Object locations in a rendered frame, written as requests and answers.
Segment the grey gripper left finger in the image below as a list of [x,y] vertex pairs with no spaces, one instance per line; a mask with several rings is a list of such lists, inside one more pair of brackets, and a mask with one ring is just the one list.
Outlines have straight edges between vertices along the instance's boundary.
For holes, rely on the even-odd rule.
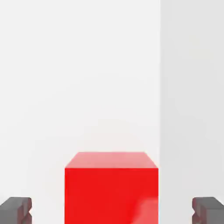
[[0,224],[32,224],[30,197],[10,197],[0,205]]

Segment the small red cube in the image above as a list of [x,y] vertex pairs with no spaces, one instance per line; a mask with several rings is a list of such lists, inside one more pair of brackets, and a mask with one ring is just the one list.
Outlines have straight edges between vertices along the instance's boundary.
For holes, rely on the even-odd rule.
[[78,152],[65,167],[64,224],[159,224],[158,177],[144,152]]

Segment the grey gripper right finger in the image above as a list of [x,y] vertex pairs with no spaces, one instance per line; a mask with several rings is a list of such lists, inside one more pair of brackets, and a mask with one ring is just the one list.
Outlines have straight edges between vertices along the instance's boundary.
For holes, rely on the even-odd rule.
[[194,197],[192,208],[192,224],[224,224],[224,205],[215,197]]

